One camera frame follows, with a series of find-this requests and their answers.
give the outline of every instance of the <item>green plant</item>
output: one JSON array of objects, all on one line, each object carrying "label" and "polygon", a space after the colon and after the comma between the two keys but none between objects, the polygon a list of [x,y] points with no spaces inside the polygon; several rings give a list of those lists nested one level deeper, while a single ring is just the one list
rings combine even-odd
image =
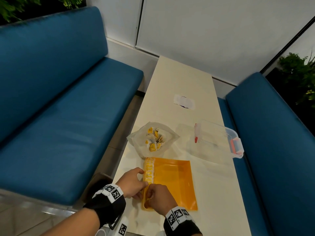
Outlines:
[{"label": "green plant", "polygon": [[300,58],[298,54],[289,53],[286,57],[280,57],[281,78],[284,86],[292,95],[295,104],[308,105],[315,108],[315,62],[312,54]]},{"label": "green plant", "polygon": [[[82,0],[60,1],[63,2],[63,5],[68,9],[72,9],[73,7],[78,8],[78,5],[82,3]],[[0,0],[0,14],[7,22],[11,22],[11,19],[18,19],[16,12],[23,12],[25,5],[29,3],[40,5],[40,0]]]}]

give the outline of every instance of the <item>plastic bag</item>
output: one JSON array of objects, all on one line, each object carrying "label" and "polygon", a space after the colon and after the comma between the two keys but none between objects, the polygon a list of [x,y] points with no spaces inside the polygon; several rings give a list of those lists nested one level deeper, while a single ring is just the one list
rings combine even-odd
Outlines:
[{"label": "plastic bag", "polygon": [[179,138],[172,129],[158,122],[148,122],[127,137],[142,158],[163,154]]}]

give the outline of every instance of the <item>hand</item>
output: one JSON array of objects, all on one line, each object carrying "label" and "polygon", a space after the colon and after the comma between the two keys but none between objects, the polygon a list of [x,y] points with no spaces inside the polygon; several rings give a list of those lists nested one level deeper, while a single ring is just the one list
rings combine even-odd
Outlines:
[{"label": "hand", "polygon": [[148,182],[139,181],[137,175],[143,174],[144,171],[137,167],[135,169],[129,170],[123,174],[122,177],[117,181],[118,185],[124,193],[125,198],[133,197],[140,200],[142,198],[141,190],[148,186]]},{"label": "hand", "polygon": [[152,207],[157,213],[164,217],[172,208],[177,206],[174,197],[166,185],[149,185],[147,198],[149,199],[145,202],[145,207]]}]

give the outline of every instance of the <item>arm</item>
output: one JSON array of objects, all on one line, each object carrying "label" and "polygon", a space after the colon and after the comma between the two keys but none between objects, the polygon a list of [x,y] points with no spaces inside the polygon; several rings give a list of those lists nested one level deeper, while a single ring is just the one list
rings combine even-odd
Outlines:
[{"label": "arm", "polygon": [[152,207],[157,213],[165,217],[163,226],[167,236],[202,236],[189,213],[183,207],[178,207],[167,186],[149,185],[147,198],[149,200],[146,201],[145,207]]},{"label": "arm", "polygon": [[111,204],[104,194],[97,194],[82,210],[66,218],[42,236],[94,236],[98,229],[106,223],[112,223],[124,211],[126,205],[124,198],[142,198],[140,191],[148,186],[148,183],[139,181],[137,175],[143,173],[144,171],[137,167],[126,172],[117,181],[116,185],[124,195],[114,203]]}]

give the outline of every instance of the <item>yellow plastic container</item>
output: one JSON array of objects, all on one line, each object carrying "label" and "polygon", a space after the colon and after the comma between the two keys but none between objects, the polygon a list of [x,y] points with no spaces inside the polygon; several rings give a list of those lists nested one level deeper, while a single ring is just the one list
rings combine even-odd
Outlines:
[{"label": "yellow plastic container", "polygon": [[[146,158],[144,171],[144,181],[149,184],[166,185],[179,206],[185,207],[187,210],[198,210],[190,161]],[[147,190],[148,187],[144,190],[143,207],[148,200]]]}]

